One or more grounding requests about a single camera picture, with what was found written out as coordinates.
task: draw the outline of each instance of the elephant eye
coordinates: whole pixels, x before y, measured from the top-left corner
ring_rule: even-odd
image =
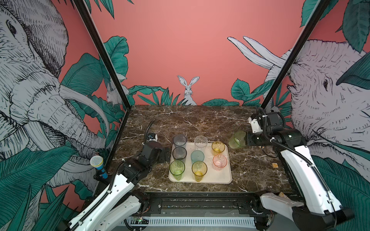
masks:
[[[325,87],[325,90],[327,91],[327,79],[324,80],[324,83],[323,83],[324,87]]]
[[[10,32],[13,34],[13,36],[15,37],[15,34],[17,33],[17,30],[16,28],[11,24],[11,22],[9,20],[6,21],[6,25],[8,26]]]

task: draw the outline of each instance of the plastic cup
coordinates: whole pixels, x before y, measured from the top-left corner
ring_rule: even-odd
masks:
[[[184,146],[186,142],[187,142],[187,138],[183,134],[178,134],[174,137],[174,144],[176,147]]]
[[[200,150],[204,152],[207,144],[208,144],[208,139],[205,136],[197,136],[194,139],[194,144],[195,144],[195,150]]]
[[[226,157],[222,154],[215,155],[213,157],[213,168],[216,171],[221,171],[228,163]]]
[[[196,161],[191,166],[196,181],[201,181],[207,173],[207,165],[203,161]]]
[[[232,149],[238,149],[241,147],[245,147],[245,136],[247,135],[244,131],[237,131],[235,134],[229,139],[229,146]]]
[[[212,143],[212,154],[215,156],[225,150],[225,145],[221,141],[214,141]]]
[[[183,147],[175,147],[172,151],[172,156],[175,160],[182,160],[186,157],[186,149]]]
[[[191,153],[191,163],[194,164],[197,161],[204,160],[204,153],[200,150],[195,150]]]
[[[175,160],[169,165],[169,171],[176,180],[181,180],[185,171],[185,164],[181,160]]]

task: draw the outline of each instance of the dark marble surface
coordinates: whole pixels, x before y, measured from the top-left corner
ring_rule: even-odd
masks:
[[[220,140],[228,145],[232,134],[238,130],[252,131],[248,117],[255,111],[251,107],[207,106],[145,106],[133,107],[108,172],[113,171],[122,158],[135,154],[142,148],[142,140],[148,123],[156,119],[150,129],[158,135],[158,141],[171,147],[172,138],[185,134],[189,142],[198,135],[209,142]],[[247,146],[229,149],[232,173],[230,184],[180,183],[168,179],[169,163],[157,164],[138,186],[145,191],[206,191],[206,192],[290,192],[283,166],[277,158],[266,156],[259,147]],[[270,147],[268,153],[275,155]],[[272,163],[278,163],[274,169]]]

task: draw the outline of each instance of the tray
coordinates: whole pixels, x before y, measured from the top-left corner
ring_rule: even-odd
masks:
[[[191,170],[191,153],[195,150],[195,145],[193,142],[187,142],[183,146],[186,151],[187,155],[185,159],[182,161],[185,164],[185,171],[183,173],[181,180],[176,180],[174,176],[171,174],[170,171],[168,171],[168,178],[170,181],[173,182],[188,182],[188,183],[213,183],[213,184],[229,184],[231,183],[232,177],[231,177],[231,169],[230,169],[230,161],[229,161],[229,152],[228,147],[225,145],[225,150],[221,153],[223,154],[226,159],[228,160],[227,165],[222,169],[221,171],[216,171],[213,168],[213,157],[212,154],[212,143],[208,143],[206,146],[206,149],[204,151],[204,163],[207,165],[207,173],[203,177],[203,179],[200,182],[195,181],[193,171]],[[171,155],[171,163],[174,161],[174,157]]]

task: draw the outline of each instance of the blue microphone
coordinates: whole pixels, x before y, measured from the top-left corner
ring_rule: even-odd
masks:
[[[93,156],[90,159],[91,166],[95,167],[97,170],[100,170],[103,174],[101,175],[104,179],[108,178],[108,174],[105,172],[104,165],[103,165],[103,157],[101,156]]]

